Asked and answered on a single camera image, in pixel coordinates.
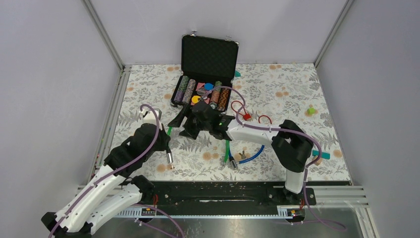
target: yellow button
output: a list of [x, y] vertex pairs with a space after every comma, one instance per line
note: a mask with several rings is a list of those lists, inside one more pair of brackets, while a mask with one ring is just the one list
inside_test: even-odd
[[194, 97], [191, 99], [191, 101], [192, 101], [193, 103], [197, 103], [199, 100], [200, 100], [200, 96], [194, 96]]

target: tabletop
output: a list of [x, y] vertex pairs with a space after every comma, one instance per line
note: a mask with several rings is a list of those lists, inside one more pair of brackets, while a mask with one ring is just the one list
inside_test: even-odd
[[[310, 166], [308, 180], [350, 180], [313, 64], [238, 64], [236, 70], [241, 76], [234, 78], [233, 87], [245, 97], [246, 110], [253, 115], [254, 122], [261, 115], [269, 116], [275, 125], [281, 124], [285, 119], [292, 120], [316, 139], [324, 152], [330, 154], [329, 160], [324, 159], [319, 166]], [[180, 75], [180, 65], [133, 65], [112, 139], [112, 148], [120, 145], [140, 127], [141, 104], [159, 108], [162, 111], [161, 121], [167, 129], [167, 124], [180, 111], [169, 103]], [[230, 102], [239, 99], [232, 92]], [[310, 107], [315, 109], [315, 113], [307, 113]], [[234, 115], [230, 106], [227, 114]], [[167, 164], [165, 152], [155, 152], [135, 174], [142, 174], [149, 180], [286, 179], [286, 170], [271, 148], [265, 148], [256, 159], [240, 164], [239, 170], [232, 170], [229, 166], [222, 166], [224, 141], [213, 138], [205, 131], [200, 132], [196, 140], [192, 140], [179, 136], [181, 130], [182, 128], [174, 128], [171, 134], [169, 146], [175, 160], [173, 168]], [[230, 148], [235, 159], [240, 160], [239, 153], [244, 151], [249, 157], [259, 150], [260, 145], [234, 141]]]

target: gray wall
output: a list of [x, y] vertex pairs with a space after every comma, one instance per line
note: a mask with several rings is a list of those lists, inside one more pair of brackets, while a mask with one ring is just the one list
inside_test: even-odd
[[0, 3], [0, 237], [46, 238], [88, 174], [118, 69], [80, 1]]
[[318, 72], [381, 237], [418, 237], [420, 1], [357, 0]]
[[346, 0], [93, 0], [127, 64], [181, 63], [181, 36], [240, 42], [238, 62], [314, 62]]

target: blue button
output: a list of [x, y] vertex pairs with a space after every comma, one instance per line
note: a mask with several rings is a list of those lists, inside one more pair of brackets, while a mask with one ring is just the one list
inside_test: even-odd
[[206, 83], [206, 84], [204, 85], [204, 88], [205, 88], [206, 90], [211, 90], [211, 89], [213, 89], [213, 84], [211, 84], [211, 83]]

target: leaf pattern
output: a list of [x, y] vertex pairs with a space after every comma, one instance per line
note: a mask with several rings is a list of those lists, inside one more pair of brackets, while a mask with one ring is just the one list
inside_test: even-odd
[[[290, 119], [331, 154], [330, 160], [310, 167], [308, 180], [350, 179], [313, 64], [238, 64], [236, 70], [242, 76], [235, 78], [233, 85], [247, 100], [246, 109], [254, 121], [261, 115], [271, 117], [274, 124]], [[180, 111], [169, 103], [180, 75], [180, 65], [132, 67], [111, 148], [121, 144], [141, 126], [138, 111], [143, 103], [159, 108], [161, 121], [167, 126]], [[240, 98], [232, 93], [230, 101], [233, 100]], [[313, 115], [305, 113], [310, 106], [316, 109]], [[234, 115], [230, 107], [227, 114]], [[240, 169], [234, 171], [227, 165], [223, 166], [224, 141], [213, 138], [208, 132], [200, 132], [197, 140], [188, 139], [178, 135], [182, 129], [173, 128], [171, 134], [170, 147], [175, 159], [173, 169], [167, 166], [165, 153], [156, 152], [133, 176], [142, 174], [150, 180], [286, 179], [286, 170], [271, 148], [265, 148], [256, 159], [241, 164]], [[233, 154], [244, 150], [253, 155], [259, 148], [260, 145], [251, 142], [231, 143]]]

